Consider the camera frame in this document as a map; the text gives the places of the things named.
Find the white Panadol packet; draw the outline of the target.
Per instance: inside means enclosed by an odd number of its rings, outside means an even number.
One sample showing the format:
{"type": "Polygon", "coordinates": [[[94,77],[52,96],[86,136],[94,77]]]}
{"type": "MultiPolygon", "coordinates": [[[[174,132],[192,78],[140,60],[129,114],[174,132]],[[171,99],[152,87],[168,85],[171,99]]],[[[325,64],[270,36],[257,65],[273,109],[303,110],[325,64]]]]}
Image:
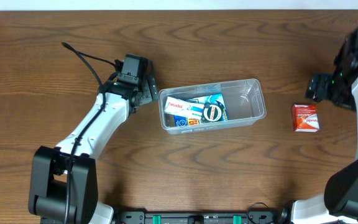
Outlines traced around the white Panadol packet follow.
{"type": "Polygon", "coordinates": [[[204,104],[192,103],[176,98],[168,97],[164,106],[164,112],[174,116],[182,116],[191,119],[201,119],[204,104]]]}

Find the red Panadol box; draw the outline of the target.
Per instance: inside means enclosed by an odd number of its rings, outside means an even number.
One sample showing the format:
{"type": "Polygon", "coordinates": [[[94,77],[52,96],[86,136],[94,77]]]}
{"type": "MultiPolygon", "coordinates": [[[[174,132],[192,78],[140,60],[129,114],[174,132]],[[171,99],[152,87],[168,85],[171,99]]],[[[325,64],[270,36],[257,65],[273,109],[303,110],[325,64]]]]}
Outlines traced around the red Panadol box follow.
{"type": "Polygon", "coordinates": [[[295,132],[314,133],[319,131],[316,105],[294,104],[291,108],[295,132]]]}

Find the clear plastic container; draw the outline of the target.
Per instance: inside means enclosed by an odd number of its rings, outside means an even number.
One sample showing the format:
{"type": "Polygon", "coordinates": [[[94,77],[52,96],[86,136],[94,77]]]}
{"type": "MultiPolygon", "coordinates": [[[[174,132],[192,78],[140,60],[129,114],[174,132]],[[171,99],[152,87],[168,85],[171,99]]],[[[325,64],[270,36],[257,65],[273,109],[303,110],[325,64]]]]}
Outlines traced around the clear plastic container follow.
{"type": "Polygon", "coordinates": [[[169,134],[248,126],[264,118],[267,114],[260,83],[254,78],[163,89],[159,92],[158,103],[162,128],[169,134]],[[220,93],[223,95],[227,109],[227,121],[177,127],[175,126],[174,115],[164,112],[168,97],[186,101],[220,93]]]}

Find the blue fever medicine box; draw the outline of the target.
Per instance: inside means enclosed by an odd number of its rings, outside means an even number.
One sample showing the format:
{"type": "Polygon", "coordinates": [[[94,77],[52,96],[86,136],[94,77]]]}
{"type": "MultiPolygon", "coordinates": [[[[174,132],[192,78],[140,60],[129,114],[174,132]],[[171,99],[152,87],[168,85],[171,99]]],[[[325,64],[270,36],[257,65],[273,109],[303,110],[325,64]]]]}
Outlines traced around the blue fever medicine box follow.
{"type": "MultiPolygon", "coordinates": [[[[192,102],[192,103],[201,103],[204,105],[205,104],[223,105],[224,109],[226,111],[226,118],[228,120],[227,109],[226,109],[226,106],[224,103],[223,95],[221,93],[215,94],[215,95],[209,95],[209,96],[200,96],[197,98],[188,99],[186,101],[192,102]]],[[[194,126],[197,124],[203,124],[201,122],[201,119],[191,119],[191,118],[185,118],[182,116],[173,116],[173,118],[175,121],[175,126],[177,126],[177,127],[179,127],[179,126],[194,126]]]]}

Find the green Zam-Buk box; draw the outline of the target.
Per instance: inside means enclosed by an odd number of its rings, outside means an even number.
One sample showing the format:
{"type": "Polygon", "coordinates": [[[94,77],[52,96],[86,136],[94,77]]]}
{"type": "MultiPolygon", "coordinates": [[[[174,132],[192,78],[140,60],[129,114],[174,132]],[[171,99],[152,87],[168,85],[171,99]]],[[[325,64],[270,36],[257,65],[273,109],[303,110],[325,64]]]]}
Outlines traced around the green Zam-Buk box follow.
{"type": "Polygon", "coordinates": [[[216,123],[225,120],[227,118],[223,105],[205,104],[201,117],[202,123],[216,123]]]}

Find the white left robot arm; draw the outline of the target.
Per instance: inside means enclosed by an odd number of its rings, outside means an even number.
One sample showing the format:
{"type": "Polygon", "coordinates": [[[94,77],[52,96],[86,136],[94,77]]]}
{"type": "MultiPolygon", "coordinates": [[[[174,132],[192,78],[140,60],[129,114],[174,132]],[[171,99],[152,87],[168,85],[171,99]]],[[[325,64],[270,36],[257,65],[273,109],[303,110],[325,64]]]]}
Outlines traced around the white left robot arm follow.
{"type": "Polygon", "coordinates": [[[114,209],[98,199],[96,161],[140,105],[158,100],[151,60],[127,54],[114,65],[81,123],[55,147],[34,154],[28,209],[41,223],[113,222],[114,209]]]}

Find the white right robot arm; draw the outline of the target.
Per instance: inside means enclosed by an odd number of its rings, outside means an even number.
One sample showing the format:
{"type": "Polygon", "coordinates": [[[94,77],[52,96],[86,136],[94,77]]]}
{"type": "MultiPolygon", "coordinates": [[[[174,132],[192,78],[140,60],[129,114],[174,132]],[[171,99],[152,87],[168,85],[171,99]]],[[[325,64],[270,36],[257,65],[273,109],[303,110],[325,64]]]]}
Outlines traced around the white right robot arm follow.
{"type": "Polygon", "coordinates": [[[356,112],[355,160],[330,177],[323,194],[290,202],[280,212],[278,223],[358,223],[358,28],[346,37],[334,66],[332,74],[311,77],[305,96],[356,112]]]}

